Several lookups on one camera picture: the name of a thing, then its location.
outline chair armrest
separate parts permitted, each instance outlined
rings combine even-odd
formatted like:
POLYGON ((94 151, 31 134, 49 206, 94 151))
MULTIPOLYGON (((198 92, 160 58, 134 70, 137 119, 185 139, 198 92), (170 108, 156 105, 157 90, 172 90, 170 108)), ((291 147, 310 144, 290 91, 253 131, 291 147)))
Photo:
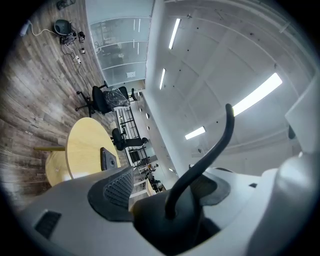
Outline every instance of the chair armrest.
POLYGON ((131 89, 131 97, 132 97, 132 99, 135 101, 135 102, 137 102, 138 100, 137 100, 137 98, 136 98, 136 96, 135 96, 135 89, 131 89))
POLYGON ((106 81, 103 81, 104 82, 104 85, 100 86, 99 89, 103 88, 103 87, 107 87, 108 88, 108 84, 106 81))

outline ceiling light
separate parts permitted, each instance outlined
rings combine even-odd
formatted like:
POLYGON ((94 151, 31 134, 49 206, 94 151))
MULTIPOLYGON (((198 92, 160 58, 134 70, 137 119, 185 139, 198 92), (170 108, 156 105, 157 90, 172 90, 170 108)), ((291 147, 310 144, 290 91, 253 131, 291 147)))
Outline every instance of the ceiling light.
POLYGON ((247 97, 241 100, 238 104, 233 106, 234 116, 239 115, 241 112, 247 110, 258 101, 262 100, 279 85, 282 84, 282 80, 277 73, 270 76, 263 84, 261 84, 257 89, 251 92, 247 97))
POLYGON ((206 132, 206 130, 205 130, 205 128, 202 126, 202 127, 200 127, 199 129, 196 129, 196 130, 194 130, 193 132, 190 132, 189 134, 187 134, 186 136, 185 136, 185 138, 187 139, 187 140, 189 140, 189 139, 191 139, 191 138, 193 138, 193 137, 196 137, 196 136, 198 136, 198 135, 200 135, 200 134, 203 134, 203 133, 205 133, 206 132))
POLYGON ((160 81, 160 90, 162 88, 162 83, 164 82, 165 73, 166 73, 166 69, 164 68, 162 70, 162 76, 161 76, 161 81, 160 81))
POLYGON ((170 40, 170 43, 169 43, 169 49, 172 49, 172 47, 174 45, 174 40, 175 40, 177 31, 178 31, 178 27, 179 27, 180 21, 181 21, 180 18, 177 18, 176 21, 175 21, 173 32, 172 32, 172 36, 171 36, 171 40, 170 40))

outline black office chair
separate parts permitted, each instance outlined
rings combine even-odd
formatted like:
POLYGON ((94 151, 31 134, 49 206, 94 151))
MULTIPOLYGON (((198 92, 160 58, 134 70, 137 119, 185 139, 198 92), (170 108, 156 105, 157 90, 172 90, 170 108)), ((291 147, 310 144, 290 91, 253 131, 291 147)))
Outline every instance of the black office chair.
MULTIPOLYGON (((103 87, 107 87, 107 82, 104 81, 104 85, 98 87, 98 86, 94 86, 92 88, 92 100, 90 99, 90 97, 86 97, 82 91, 77 91, 76 94, 81 94, 81 96, 83 97, 86 105, 80 106, 80 107, 76 107, 75 111, 78 111, 79 109, 82 108, 88 108, 89 110, 89 117, 91 117, 92 114, 94 114, 96 111, 102 113, 103 115, 105 115, 106 113, 112 112, 114 111, 112 107, 110 107, 108 105, 108 102, 106 101, 106 98, 104 96, 103 91, 101 90, 103 87)), ((126 99, 129 99, 129 97, 133 98, 134 101, 137 101, 137 98, 135 97, 134 94, 134 90, 132 88, 131 92, 131 96, 128 95, 127 92, 127 88, 125 86, 122 86, 120 88, 118 88, 120 90, 120 92, 123 94, 123 96, 126 99)))
POLYGON ((147 138, 129 138, 125 139, 126 132, 120 133, 118 128, 112 130, 113 145, 115 145, 116 149, 119 151, 124 150, 127 147, 138 147, 143 146, 149 140, 147 138))

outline glass wall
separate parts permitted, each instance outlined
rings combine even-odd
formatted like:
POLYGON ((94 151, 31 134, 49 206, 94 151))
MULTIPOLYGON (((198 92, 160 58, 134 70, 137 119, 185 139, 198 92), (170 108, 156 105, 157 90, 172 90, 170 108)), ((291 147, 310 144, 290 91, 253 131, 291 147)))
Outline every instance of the glass wall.
POLYGON ((124 17, 90 25, 95 53, 109 86, 146 78, 151 18, 124 17))

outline round table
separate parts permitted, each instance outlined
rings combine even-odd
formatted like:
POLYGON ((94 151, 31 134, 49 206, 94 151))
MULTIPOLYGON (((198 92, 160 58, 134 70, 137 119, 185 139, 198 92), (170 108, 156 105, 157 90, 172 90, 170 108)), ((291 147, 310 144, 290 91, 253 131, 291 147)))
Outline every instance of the round table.
POLYGON ((45 173, 51 186, 62 181, 101 172, 100 148, 116 157, 116 148, 103 126, 90 117, 78 120, 67 138, 66 147, 35 147, 52 151, 45 162, 45 173))

